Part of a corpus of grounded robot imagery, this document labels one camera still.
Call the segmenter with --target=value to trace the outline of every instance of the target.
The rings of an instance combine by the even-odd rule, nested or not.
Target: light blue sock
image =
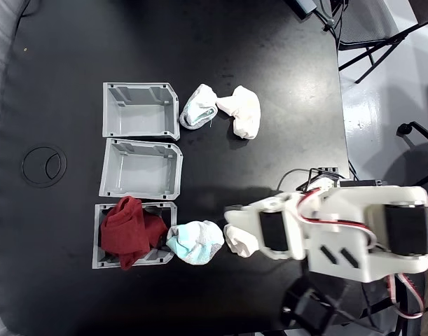
[[[173,226],[167,233],[167,246],[192,265],[207,264],[224,242],[220,228],[208,220]]]

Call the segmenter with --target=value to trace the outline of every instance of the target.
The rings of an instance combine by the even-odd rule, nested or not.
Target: cable
[[[340,40],[341,40],[341,32],[343,31],[343,13],[345,12],[346,8],[349,6],[349,3],[347,3],[346,5],[346,0],[343,0],[343,4],[341,6],[341,14],[340,17],[338,18],[337,24],[334,28],[338,27],[338,24],[340,24],[340,33],[338,34],[338,38],[337,38],[337,51],[340,47]]]
[[[351,160],[347,160],[349,163],[349,171],[354,175],[354,180],[360,181],[359,177],[357,176],[357,171],[354,168],[354,165],[352,164]]]
[[[332,175],[332,176],[335,176],[335,177],[339,177],[341,179],[345,179],[345,177],[341,176],[340,174],[334,173],[332,171],[323,170],[323,169],[317,169],[317,168],[310,168],[310,169],[295,168],[295,169],[289,170],[287,173],[285,173],[284,175],[282,175],[282,178],[279,180],[279,183],[277,184],[276,191],[281,191],[280,188],[281,188],[282,182],[284,182],[284,179],[288,175],[290,175],[291,173],[294,173],[294,172],[306,172],[306,173],[309,173],[309,179],[308,179],[307,185],[304,187],[304,192],[306,192],[307,189],[308,189],[308,187],[309,187],[309,185],[310,185],[310,182],[312,180],[312,171],[316,171],[316,172],[320,172],[322,174]]]
[[[366,302],[366,311],[368,312],[368,320],[369,320],[369,323],[370,323],[374,328],[377,328],[377,326],[375,325],[375,322],[374,322],[373,316],[371,315],[371,303],[369,302],[368,294],[366,293],[366,289],[365,289],[365,286],[364,286],[364,283],[363,283],[363,282],[361,283],[361,291],[363,292],[363,296],[364,296],[364,298],[365,298],[365,302]]]
[[[327,17],[325,17],[321,12],[319,12],[318,10],[314,10],[313,13],[319,18],[319,20],[323,23],[324,25],[324,31],[325,32],[331,32],[333,38],[335,39],[335,45],[337,46],[337,34],[335,32],[335,29],[333,28],[333,19],[328,19]]]
[[[25,13],[25,10],[26,10],[26,9],[27,9],[27,7],[29,6],[30,1],[31,1],[31,0],[24,0],[24,3],[22,4],[21,10],[20,10],[20,14],[18,15],[18,18],[17,18],[17,20],[16,20],[15,29],[14,29],[14,31],[13,31],[12,44],[13,44],[13,41],[15,40],[16,34],[17,34],[17,32],[18,32],[20,21],[21,21],[21,19],[23,18],[24,13]]]
[[[326,175],[332,175],[332,176],[335,176],[335,177],[339,177],[341,179],[346,179],[343,175],[340,175],[338,173],[334,173],[332,171],[327,171],[327,170],[318,169],[318,168],[310,168],[310,170],[309,170],[309,178],[307,180],[307,184],[304,187],[304,192],[305,193],[308,191],[308,188],[310,186],[310,182],[312,180],[312,172],[313,171],[318,172],[318,173],[323,173],[323,174],[326,174]]]
[[[395,282],[394,276],[396,276],[405,285],[405,287],[413,294],[413,297],[417,300],[417,303],[419,304],[419,307],[420,307],[420,310],[418,313],[413,313],[413,314],[407,313],[407,312],[401,311],[397,306],[396,282]],[[416,290],[415,286],[410,281],[410,279],[407,278],[403,273],[391,274],[388,276],[388,293],[389,293],[389,297],[391,298],[391,302],[393,303],[393,308],[400,317],[403,317],[405,319],[418,319],[424,314],[424,300],[419,295],[418,291]]]
[[[309,193],[307,193],[303,198],[301,198],[296,206],[296,208],[298,209],[299,206],[301,205],[302,202],[304,202],[307,198],[309,198],[310,196],[312,196],[313,194],[315,194],[316,192],[319,191],[319,188],[311,190]],[[303,215],[299,215],[298,220],[307,224],[318,224],[318,225],[323,225],[323,224],[334,224],[334,225],[338,225],[338,226],[344,226],[344,227],[353,227],[356,228],[358,230],[363,231],[364,233],[366,233],[366,235],[369,238],[369,243],[368,243],[368,250],[374,249],[374,247],[377,245],[377,237],[374,234],[374,232],[372,232],[371,230],[369,230],[369,228],[364,224],[364,223],[359,223],[359,222],[353,222],[350,220],[319,220],[317,218],[307,218]]]
[[[289,170],[287,173],[285,173],[284,175],[282,175],[282,178],[280,179],[279,183],[277,184],[276,191],[280,191],[280,188],[281,188],[282,182],[284,182],[284,179],[288,175],[290,175],[291,173],[294,173],[294,172],[307,172],[308,173],[309,170],[308,169],[302,169],[302,168],[296,168],[296,169]]]
[[[332,19],[332,20],[333,20],[333,17],[331,17],[331,16],[327,15],[326,10],[324,9],[323,0],[320,0],[320,1],[319,1],[319,4],[321,5],[321,10],[323,11],[323,14],[324,14],[325,16],[327,16],[327,18],[328,18],[328,19]]]

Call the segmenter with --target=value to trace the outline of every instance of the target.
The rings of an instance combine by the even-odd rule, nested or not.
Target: plastic bin
[[[99,196],[174,200],[182,163],[173,143],[107,139]]]
[[[100,248],[100,225],[106,217],[109,209],[115,204],[96,204],[95,205],[95,226],[94,226],[94,249],[92,252],[92,268],[112,268],[120,267],[118,258]],[[142,203],[142,208],[153,214],[160,214],[167,227],[177,224],[177,206],[173,202]],[[173,258],[173,252],[168,246],[161,249],[153,248],[144,257],[138,259],[133,266],[144,265],[164,265]]]
[[[103,137],[179,139],[179,101],[169,83],[103,83]]]

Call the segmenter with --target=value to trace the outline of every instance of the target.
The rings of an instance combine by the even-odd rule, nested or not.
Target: white floor
[[[417,23],[408,0],[385,1],[399,30]],[[339,64],[363,51],[339,52]],[[349,158],[360,178],[412,184],[428,175],[428,143],[416,131],[399,138],[396,129],[410,121],[428,129],[428,26],[410,34],[375,71],[354,84],[370,65],[365,58],[340,73]]]

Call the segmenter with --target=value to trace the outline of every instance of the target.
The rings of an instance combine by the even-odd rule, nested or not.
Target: chair
[[[428,140],[428,129],[425,129],[423,126],[419,125],[417,122],[412,121],[409,124],[402,124],[397,128],[396,135],[398,137],[403,137],[404,135],[410,134],[413,131],[413,128],[421,133]],[[414,183],[414,186],[423,186],[428,183],[428,175],[418,182]]]
[[[408,1],[417,24],[399,31],[383,0],[349,0],[347,9],[343,13],[343,22],[337,28],[337,34],[339,34],[340,25],[342,25],[339,50],[365,48],[366,52],[340,66],[339,70],[346,69],[366,56],[371,61],[371,67],[355,83],[360,83],[378,67],[411,32],[428,25],[428,0]],[[340,14],[341,10],[334,13],[333,18],[336,22],[338,22]],[[388,50],[374,62],[372,54],[385,46],[389,46]]]

